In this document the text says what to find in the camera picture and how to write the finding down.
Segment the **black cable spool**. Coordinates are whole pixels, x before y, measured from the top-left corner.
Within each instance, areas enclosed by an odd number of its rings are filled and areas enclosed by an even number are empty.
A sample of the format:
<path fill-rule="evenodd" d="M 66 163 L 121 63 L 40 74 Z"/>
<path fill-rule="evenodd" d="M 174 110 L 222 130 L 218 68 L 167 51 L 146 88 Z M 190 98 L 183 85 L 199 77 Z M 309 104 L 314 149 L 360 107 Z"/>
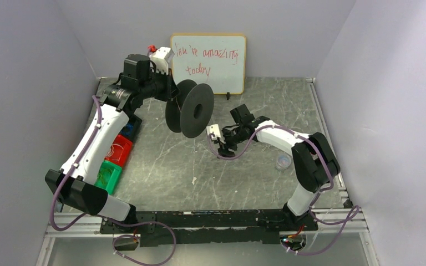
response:
<path fill-rule="evenodd" d="M 193 139 L 207 127 L 214 110 L 210 85 L 186 79 L 177 84 L 180 94 L 166 103 L 165 121 L 170 131 Z"/>

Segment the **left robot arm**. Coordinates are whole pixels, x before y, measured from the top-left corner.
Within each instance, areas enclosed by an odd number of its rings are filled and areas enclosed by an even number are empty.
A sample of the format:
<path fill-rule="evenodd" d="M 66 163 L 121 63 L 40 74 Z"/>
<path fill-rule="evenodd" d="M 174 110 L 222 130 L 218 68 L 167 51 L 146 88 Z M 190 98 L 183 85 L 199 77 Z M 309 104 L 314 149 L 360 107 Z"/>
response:
<path fill-rule="evenodd" d="M 136 208 L 95 185 L 99 169 L 123 127 L 145 99 L 171 100 L 176 86 L 169 69 L 174 53 L 161 47 L 148 54 L 130 54 L 116 82 L 102 95 L 93 96 L 95 118 L 70 158 L 57 170 L 49 170 L 45 181 L 57 202 L 91 216 L 135 223 Z"/>

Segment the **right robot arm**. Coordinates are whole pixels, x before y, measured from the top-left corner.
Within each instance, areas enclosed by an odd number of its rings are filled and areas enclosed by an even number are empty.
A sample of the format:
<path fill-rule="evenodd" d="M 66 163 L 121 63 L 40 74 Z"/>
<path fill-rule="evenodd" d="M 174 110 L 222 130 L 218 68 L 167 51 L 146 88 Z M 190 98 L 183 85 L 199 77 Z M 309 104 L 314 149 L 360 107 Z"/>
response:
<path fill-rule="evenodd" d="M 319 195 L 331 190 L 333 179 L 340 174 L 341 167 L 324 134 L 305 134 L 281 126 L 265 116 L 255 117 L 246 105 L 230 112 L 234 124 L 220 128 L 206 127 L 210 145 L 219 147 L 214 154 L 223 160 L 235 160 L 238 144 L 250 145 L 261 142 L 271 145 L 292 159 L 298 185 L 285 203 L 283 211 L 291 218 L 299 219 L 310 212 Z"/>

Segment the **black bin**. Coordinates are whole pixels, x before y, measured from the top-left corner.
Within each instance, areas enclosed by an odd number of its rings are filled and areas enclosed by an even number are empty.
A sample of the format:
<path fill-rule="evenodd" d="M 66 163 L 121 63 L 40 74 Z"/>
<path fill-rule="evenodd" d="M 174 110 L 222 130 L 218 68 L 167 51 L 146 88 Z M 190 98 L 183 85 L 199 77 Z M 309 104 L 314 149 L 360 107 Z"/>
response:
<path fill-rule="evenodd" d="M 131 142 L 135 142 L 139 136 L 142 122 L 140 117 L 133 115 L 128 123 L 120 130 L 119 134 Z"/>

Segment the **clear round container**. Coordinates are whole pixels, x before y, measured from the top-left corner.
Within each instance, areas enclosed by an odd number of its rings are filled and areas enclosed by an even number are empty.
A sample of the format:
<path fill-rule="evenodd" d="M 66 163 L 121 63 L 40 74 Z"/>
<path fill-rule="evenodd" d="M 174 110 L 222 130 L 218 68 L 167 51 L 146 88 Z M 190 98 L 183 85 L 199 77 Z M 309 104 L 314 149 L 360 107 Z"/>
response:
<path fill-rule="evenodd" d="M 278 171 L 285 171 L 289 169 L 292 163 L 292 157 L 288 154 L 281 154 L 277 157 L 275 163 L 275 169 Z"/>

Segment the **yellow-framed whiteboard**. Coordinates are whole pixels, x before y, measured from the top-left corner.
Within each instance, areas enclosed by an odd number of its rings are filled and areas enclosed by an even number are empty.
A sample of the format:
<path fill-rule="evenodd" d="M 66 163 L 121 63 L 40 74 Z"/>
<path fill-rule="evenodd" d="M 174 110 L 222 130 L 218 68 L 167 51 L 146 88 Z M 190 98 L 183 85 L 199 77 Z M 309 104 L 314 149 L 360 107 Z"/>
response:
<path fill-rule="evenodd" d="M 245 89 L 247 39 L 242 34 L 185 33 L 170 38 L 174 81 L 208 84 L 215 95 L 240 95 Z"/>

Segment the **red bin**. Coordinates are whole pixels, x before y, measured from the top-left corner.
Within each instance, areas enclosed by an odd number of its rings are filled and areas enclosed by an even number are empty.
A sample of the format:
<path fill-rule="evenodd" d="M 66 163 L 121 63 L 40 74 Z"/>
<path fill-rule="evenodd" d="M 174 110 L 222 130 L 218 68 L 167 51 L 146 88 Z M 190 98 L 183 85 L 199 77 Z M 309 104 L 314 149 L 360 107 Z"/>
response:
<path fill-rule="evenodd" d="M 105 160 L 123 168 L 126 165 L 133 142 L 118 134 L 111 144 Z"/>

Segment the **green bin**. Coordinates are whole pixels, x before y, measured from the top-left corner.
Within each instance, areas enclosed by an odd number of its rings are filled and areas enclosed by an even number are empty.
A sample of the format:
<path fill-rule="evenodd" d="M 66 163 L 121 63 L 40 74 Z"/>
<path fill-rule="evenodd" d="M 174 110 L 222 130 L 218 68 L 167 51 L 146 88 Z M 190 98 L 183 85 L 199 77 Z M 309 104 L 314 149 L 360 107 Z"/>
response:
<path fill-rule="evenodd" d="M 99 169 L 97 180 L 94 186 L 106 190 L 109 195 L 113 195 L 117 187 L 121 173 L 122 173 L 121 167 L 107 160 L 104 160 Z"/>

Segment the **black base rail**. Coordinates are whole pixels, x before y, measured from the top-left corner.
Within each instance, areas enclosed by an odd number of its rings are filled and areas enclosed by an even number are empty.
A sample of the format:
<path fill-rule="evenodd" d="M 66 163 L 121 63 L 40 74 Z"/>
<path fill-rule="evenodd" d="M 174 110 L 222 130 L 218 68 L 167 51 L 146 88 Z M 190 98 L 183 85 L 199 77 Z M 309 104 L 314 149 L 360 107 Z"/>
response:
<path fill-rule="evenodd" d="M 122 227 L 103 220 L 103 235 L 136 235 L 141 247 L 159 245 L 245 243 L 277 244 L 288 234 L 316 231 L 317 222 L 306 213 L 294 217 L 284 209 L 243 209 L 220 211 L 139 211 L 139 226 Z"/>

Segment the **aluminium frame rail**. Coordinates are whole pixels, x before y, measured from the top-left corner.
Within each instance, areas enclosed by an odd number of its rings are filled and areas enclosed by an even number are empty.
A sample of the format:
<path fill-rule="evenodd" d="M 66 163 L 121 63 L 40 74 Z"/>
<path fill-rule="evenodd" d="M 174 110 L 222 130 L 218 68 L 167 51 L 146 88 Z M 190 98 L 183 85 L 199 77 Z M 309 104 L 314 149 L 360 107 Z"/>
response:
<path fill-rule="evenodd" d="M 359 233 L 366 255 L 374 255 L 372 244 L 369 239 L 369 230 L 366 226 L 366 220 L 364 219 L 363 212 L 359 206 L 353 206 L 350 209 L 340 208 L 324 210 L 315 209 L 314 205 L 308 213 L 318 225 L 318 230 L 312 231 L 314 234 L 335 232 L 337 236 L 340 236 L 342 233 Z M 103 220 L 114 222 L 115 224 L 126 228 L 131 226 L 137 227 L 140 225 L 137 221 L 135 223 L 119 222 L 103 216 L 91 216 L 78 210 L 78 212 L 74 215 L 74 220 L 63 226 L 62 221 L 66 216 L 67 215 L 65 213 L 50 213 L 49 225 L 52 228 L 53 236 L 61 236 L 63 232 L 70 230 L 73 226 L 78 226 L 78 229 L 70 234 L 71 237 L 87 236 L 90 232 L 95 232 L 97 235 L 103 235 L 99 232 L 100 225 Z M 306 250 L 306 246 L 310 244 L 310 240 L 306 237 L 306 232 L 307 231 L 298 231 L 295 234 L 288 234 L 279 241 L 279 244 L 281 244 L 288 252 L 295 255 L 309 256 L 311 255 L 311 252 Z M 136 235 L 122 234 L 118 236 L 108 236 L 113 238 L 113 250 L 116 255 L 121 255 L 119 242 L 122 239 L 129 239 L 132 244 L 141 247 L 140 238 Z"/>

